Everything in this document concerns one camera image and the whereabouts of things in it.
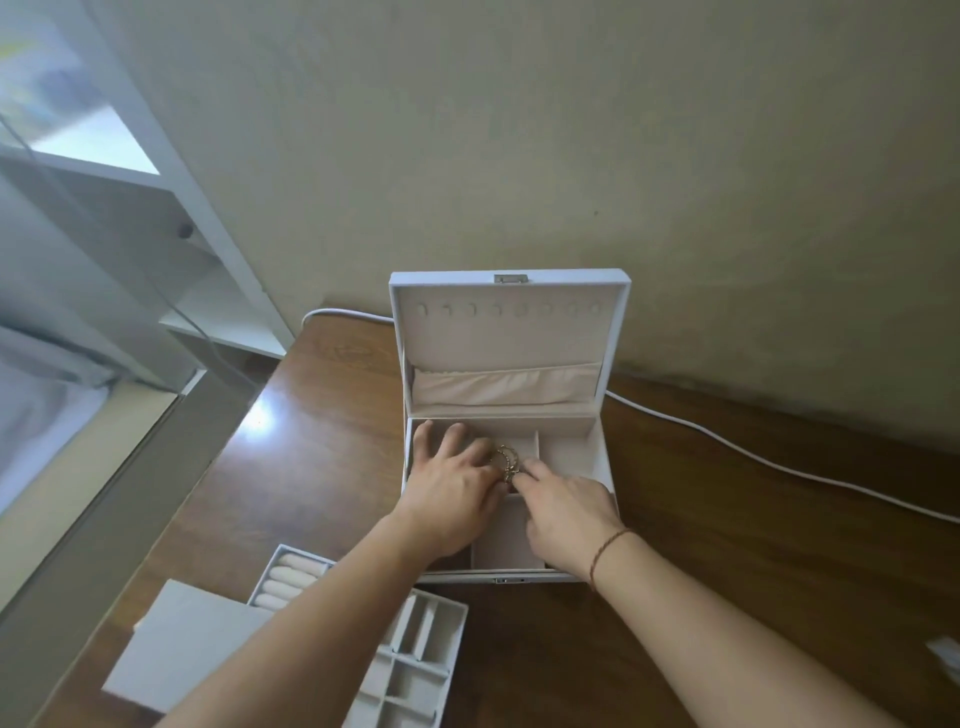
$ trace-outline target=power cord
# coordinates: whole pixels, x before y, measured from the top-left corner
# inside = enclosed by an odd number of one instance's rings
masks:
[[[378,324],[392,324],[394,320],[390,316],[379,316],[375,313],[367,313],[365,311],[354,311],[349,308],[315,308],[312,311],[308,311],[304,316],[302,323],[306,324],[307,319],[311,316],[318,315],[333,315],[333,316],[349,316],[354,319],[363,319],[365,321],[375,321]],[[827,485],[835,485],[838,488],[846,488],[848,490],[856,491],[857,493],[862,493],[864,496],[870,496],[879,498],[880,500],[885,500],[888,503],[897,505],[900,508],[905,508],[908,511],[914,511],[915,513],[921,513],[925,516],[929,516],[931,519],[937,519],[939,521],[946,521],[949,523],[960,524],[960,517],[951,516],[947,513],[940,513],[939,511],[933,511],[929,508],[923,508],[919,505],[914,505],[913,503],[908,503],[905,500],[900,500],[892,496],[884,495],[883,493],[878,493],[877,491],[872,491],[869,488],[864,488],[861,485],[854,485],[853,483],[848,483],[845,480],[834,480],[830,477],[821,477],[820,475],[813,475],[811,473],[804,473],[802,471],[794,470],[793,468],[787,468],[783,465],[778,465],[775,462],[767,460],[765,457],[760,457],[749,450],[740,447],[736,443],[732,443],[730,440],[725,437],[721,437],[713,430],[707,429],[703,425],[697,425],[689,420],[682,420],[679,417],[672,417],[671,415],[665,415],[662,412],[658,412],[656,409],[650,409],[649,407],[644,407],[642,404],[637,404],[634,401],[628,400],[626,397],[621,397],[615,392],[611,392],[609,389],[606,392],[607,397],[612,400],[616,400],[621,404],[626,404],[628,407],[632,407],[637,412],[642,412],[645,415],[650,415],[651,417],[657,417],[661,420],[666,420],[667,422],[674,423],[675,425],[683,425],[684,427],[690,427],[691,429],[697,430],[708,437],[712,437],[721,445],[726,445],[730,449],[734,449],[739,452],[741,455],[746,455],[751,460],[755,460],[760,465],[765,465],[768,468],[773,468],[774,470],[780,471],[781,473],[787,473],[788,475],[795,475],[796,477],[801,477],[805,480],[813,480],[817,483],[826,483]]]
[[[24,152],[27,153],[27,158],[30,160],[30,163],[36,168],[39,175],[47,182],[47,184],[49,184],[58,195],[60,195],[63,201],[66,202],[70,207],[72,207],[77,214],[79,214],[82,218],[84,218],[89,225],[91,225],[97,232],[99,232],[101,237],[113,238],[114,240],[119,242],[120,244],[117,246],[117,250],[123,251],[124,244],[123,244],[123,241],[119,239],[119,236],[117,236],[112,230],[110,230],[107,226],[101,223],[100,220],[98,220],[89,210],[87,210],[86,207],[84,207],[84,205],[76,197],[74,197],[74,194],[59,179],[57,179],[57,176],[53,174],[49,169],[47,169],[45,164],[43,164],[39,159],[36,158],[36,154],[34,153],[33,147],[31,147],[30,144],[28,144],[27,141],[17,132],[17,130],[13,128],[10,121],[3,114],[0,114],[0,125],[2,125],[3,128],[7,130],[7,132],[10,134],[10,136],[13,137],[13,139],[16,141],[17,144],[23,147]],[[253,379],[247,376],[246,373],[241,371],[238,367],[234,366],[230,362],[226,361],[220,355],[220,352],[217,351],[216,343],[213,341],[213,339],[209,337],[206,331],[200,328],[200,326],[193,319],[191,319],[189,316],[183,313],[183,311],[181,311],[175,303],[173,303],[169,298],[167,298],[167,295],[163,293],[162,290],[160,290],[160,287],[150,277],[150,274],[147,273],[147,271],[145,271],[143,268],[141,268],[137,264],[136,260],[134,260],[133,257],[129,254],[128,254],[128,260],[140,272],[144,280],[146,280],[147,283],[150,284],[150,287],[154,289],[154,292],[159,296],[160,300],[163,301],[166,305],[170,306],[170,309],[174,313],[180,316],[187,324],[190,325],[190,327],[192,327],[194,330],[197,331],[197,333],[200,334],[201,338],[203,338],[204,341],[207,343],[207,345],[210,348],[210,352],[213,354],[214,358],[217,361],[219,361],[222,365],[227,367],[227,369],[232,371],[241,379],[246,381],[252,387],[254,392],[260,388],[260,385],[257,382],[253,381]]]

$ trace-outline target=beige wall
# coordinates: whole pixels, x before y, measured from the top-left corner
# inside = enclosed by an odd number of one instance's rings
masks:
[[[620,266],[658,376],[960,443],[954,0],[95,0],[291,327]]]

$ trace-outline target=jewelry box lid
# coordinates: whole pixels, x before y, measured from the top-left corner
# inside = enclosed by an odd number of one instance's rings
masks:
[[[471,417],[598,413],[630,283],[618,268],[393,273],[407,415],[457,417],[467,408]],[[468,380],[456,382],[460,392],[482,389],[485,373],[506,376],[494,385],[500,390],[531,376],[539,390],[527,399],[431,397],[434,385],[449,391],[437,375],[450,373],[479,375],[460,377]],[[565,387],[575,394],[557,396]]]

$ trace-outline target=right hand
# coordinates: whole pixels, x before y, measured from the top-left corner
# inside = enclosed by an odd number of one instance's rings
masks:
[[[513,484],[530,511],[530,548],[555,569],[589,580],[593,557],[623,530],[613,498],[602,483],[554,474],[539,460],[523,463]]]

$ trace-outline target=forearm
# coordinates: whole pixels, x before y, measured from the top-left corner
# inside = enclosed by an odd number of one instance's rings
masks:
[[[701,728],[900,726],[638,536],[611,544],[594,578]]]
[[[340,726],[376,646],[430,556],[382,520],[162,722],[163,728]]]

